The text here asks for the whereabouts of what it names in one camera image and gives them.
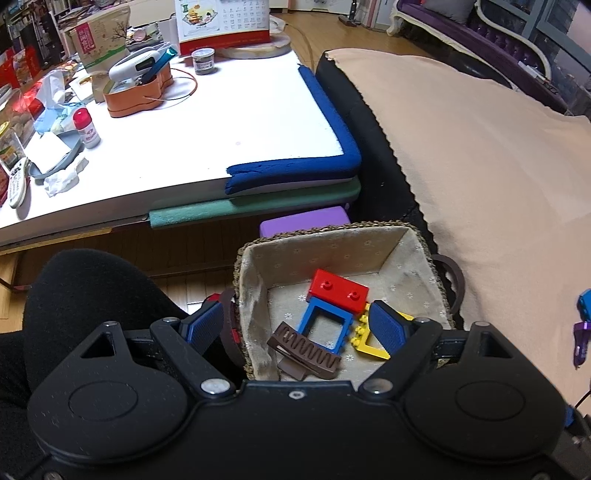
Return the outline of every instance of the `blue plate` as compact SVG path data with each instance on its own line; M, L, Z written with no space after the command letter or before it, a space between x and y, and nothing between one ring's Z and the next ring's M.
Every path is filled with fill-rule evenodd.
M63 170L74 161L78 153L80 153L84 148L84 144L82 143L82 139L80 138L78 130L62 132L61 134L57 134L57 138L63 141L68 147L70 147L71 150L63 156L63 158L56 164L55 167L46 173L41 173L39 168L37 168L37 166L31 162L31 165L29 166L29 175L35 180L43 181L49 175L53 175L55 172Z

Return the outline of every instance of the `green foam edge guard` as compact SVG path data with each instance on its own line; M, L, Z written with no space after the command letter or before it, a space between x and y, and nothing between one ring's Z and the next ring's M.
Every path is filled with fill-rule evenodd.
M150 226L162 228L228 216L281 212L352 202L361 191L357 177L343 183L281 192L258 193L150 211Z

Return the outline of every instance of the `woven basket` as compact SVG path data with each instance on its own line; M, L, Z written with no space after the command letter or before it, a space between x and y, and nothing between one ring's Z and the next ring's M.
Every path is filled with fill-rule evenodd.
M424 239L412 225L365 222L259 238L238 252L234 286L246 373L256 380L292 380L279 371L281 355L267 340L285 321L294 328L306 311L306 293L318 268L369 287L368 301L384 300L412 316L452 328L445 290ZM339 325L317 322L309 338L330 347ZM383 364L347 341L336 380L356 387ZM313 375L307 380L318 380Z

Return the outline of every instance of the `black pants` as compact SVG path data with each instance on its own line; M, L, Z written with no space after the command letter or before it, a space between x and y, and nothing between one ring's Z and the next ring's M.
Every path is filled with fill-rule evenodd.
M97 325L116 320L124 330L145 329L178 308L132 264L96 250L53 257L31 287L22 331L0 335L0 471L18 474L41 456L27 423L27 402L43 379ZM239 384L243 372L219 339L204 357Z

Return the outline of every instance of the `white table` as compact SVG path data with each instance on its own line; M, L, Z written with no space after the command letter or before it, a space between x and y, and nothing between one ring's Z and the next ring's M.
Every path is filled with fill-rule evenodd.
M79 184L49 198L43 185L31 182L21 207L4 204L0 249L224 198L231 165L342 153L297 71L295 53L218 60L218 71L197 76L199 87L186 100L124 118L111 118L105 103L90 103L102 142L86 151L89 164ZM190 59L175 59L171 66L193 72ZM174 77L182 75L173 70ZM179 78L165 96L178 97L192 85Z

